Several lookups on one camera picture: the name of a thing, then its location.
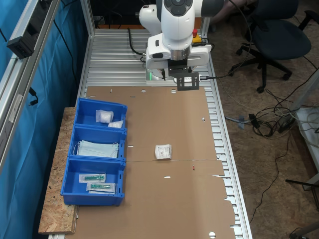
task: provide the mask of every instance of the brown cardboard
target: brown cardboard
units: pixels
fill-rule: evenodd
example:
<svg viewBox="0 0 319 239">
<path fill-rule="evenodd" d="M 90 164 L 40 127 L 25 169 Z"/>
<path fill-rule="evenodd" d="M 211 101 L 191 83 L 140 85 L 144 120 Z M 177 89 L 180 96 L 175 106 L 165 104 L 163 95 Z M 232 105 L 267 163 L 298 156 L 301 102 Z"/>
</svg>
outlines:
<svg viewBox="0 0 319 239">
<path fill-rule="evenodd" d="M 221 161 L 129 162 L 125 172 L 122 204 L 80 207 L 68 239 L 235 238 L 223 179 L 212 176 L 223 175 Z"/>
<path fill-rule="evenodd" d="M 233 207 L 225 201 L 223 179 L 214 176 L 224 171 L 205 90 L 172 89 L 87 89 L 87 97 L 128 106 L 125 197 L 118 207 L 80 207 L 68 239 L 210 239 L 210 232 L 216 239 L 235 238 Z M 157 144 L 172 145 L 172 160 L 156 160 Z"/>
<path fill-rule="evenodd" d="M 177 88 L 88 87 L 86 97 L 128 106 L 127 161 L 156 160 L 155 146 L 163 144 L 172 145 L 172 160 L 216 160 L 205 89 L 171 90 Z"/>
</svg>

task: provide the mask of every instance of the hole in cardboard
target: hole in cardboard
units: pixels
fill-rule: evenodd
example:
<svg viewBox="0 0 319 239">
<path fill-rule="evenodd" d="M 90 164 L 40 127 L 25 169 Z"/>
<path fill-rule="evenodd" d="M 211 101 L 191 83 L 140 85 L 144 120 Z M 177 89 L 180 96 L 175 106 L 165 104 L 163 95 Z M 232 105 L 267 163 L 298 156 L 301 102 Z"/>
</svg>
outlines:
<svg viewBox="0 0 319 239">
<path fill-rule="evenodd" d="M 216 237 L 215 232 L 210 232 L 210 233 L 209 233 L 209 237 L 212 238 L 212 239 L 214 239 L 214 238 Z"/>
</svg>

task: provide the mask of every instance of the chair base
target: chair base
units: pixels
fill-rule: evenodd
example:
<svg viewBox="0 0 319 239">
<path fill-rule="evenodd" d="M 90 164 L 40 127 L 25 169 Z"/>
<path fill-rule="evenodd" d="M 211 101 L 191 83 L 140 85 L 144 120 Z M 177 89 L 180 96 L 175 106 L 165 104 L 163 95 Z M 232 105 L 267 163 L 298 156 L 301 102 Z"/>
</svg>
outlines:
<svg viewBox="0 0 319 239">
<path fill-rule="evenodd" d="M 241 46 L 239 50 L 237 50 L 236 54 L 237 55 L 241 55 L 243 53 L 243 51 L 247 51 L 248 52 L 249 48 L 247 46 Z M 239 63 L 236 64 L 234 66 L 232 66 L 231 71 L 235 70 L 238 67 L 244 67 L 244 66 L 248 66 L 248 65 L 252 65 L 252 64 L 257 64 L 258 63 L 258 69 L 262 70 L 262 86 L 257 88 L 257 92 L 263 93 L 264 92 L 264 88 L 266 87 L 266 83 L 267 83 L 267 65 L 271 65 L 273 67 L 278 68 L 279 70 L 282 70 L 283 72 L 285 72 L 285 75 L 283 76 L 283 80 L 287 81 L 289 80 L 289 78 L 291 77 L 291 75 L 293 74 L 292 71 L 290 71 L 287 67 L 283 66 L 282 64 L 280 64 L 279 62 L 275 61 L 275 60 L 270 60 L 270 59 L 266 59 L 260 52 L 250 49 L 250 54 L 252 54 L 253 56 L 255 56 L 255 58 L 250 59 L 245 61 L 243 64 Z"/>
</svg>

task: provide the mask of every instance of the chair wheel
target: chair wheel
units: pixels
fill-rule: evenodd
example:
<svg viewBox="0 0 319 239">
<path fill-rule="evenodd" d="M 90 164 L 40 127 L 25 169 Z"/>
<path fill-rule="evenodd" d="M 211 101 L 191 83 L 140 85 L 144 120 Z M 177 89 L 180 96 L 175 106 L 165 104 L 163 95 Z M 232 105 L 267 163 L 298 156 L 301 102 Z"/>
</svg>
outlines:
<svg viewBox="0 0 319 239">
<path fill-rule="evenodd" d="M 241 54 L 243 54 L 243 50 L 242 50 L 242 49 L 238 49 L 238 50 L 236 51 L 236 54 L 240 56 Z"/>
<path fill-rule="evenodd" d="M 231 68 L 230 70 L 229 70 L 229 72 L 228 72 L 228 75 L 229 76 L 234 76 L 234 74 L 235 74 L 235 72 L 232 72 L 234 69 L 233 68 Z"/>
<path fill-rule="evenodd" d="M 259 94 L 263 93 L 264 90 L 265 90 L 265 89 L 264 89 L 262 86 L 260 86 L 260 87 L 257 88 L 257 92 L 258 92 Z"/>
<path fill-rule="evenodd" d="M 291 77 L 291 75 L 288 74 L 288 73 L 286 73 L 286 74 L 284 74 L 284 76 L 283 76 L 283 80 L 284 80 L 284 81 L 287 81 L 287 80 L 289 80 L 290 77 Z"/>
</svg>

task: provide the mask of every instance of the red emergency stop button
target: red emergency stop button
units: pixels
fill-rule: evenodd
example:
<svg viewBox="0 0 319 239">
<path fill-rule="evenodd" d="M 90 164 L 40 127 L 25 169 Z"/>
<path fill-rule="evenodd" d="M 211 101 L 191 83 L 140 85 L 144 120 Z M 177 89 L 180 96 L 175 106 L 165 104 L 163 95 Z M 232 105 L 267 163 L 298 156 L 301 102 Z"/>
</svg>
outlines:
<svg viewBox="0 0 319 239">
<path fill-rule="evenodd" d="M 194 31 L 193 31 L 193 37 L 196 37 L 197 36 L 197 29 L 194 29 Z"/>
</svg>

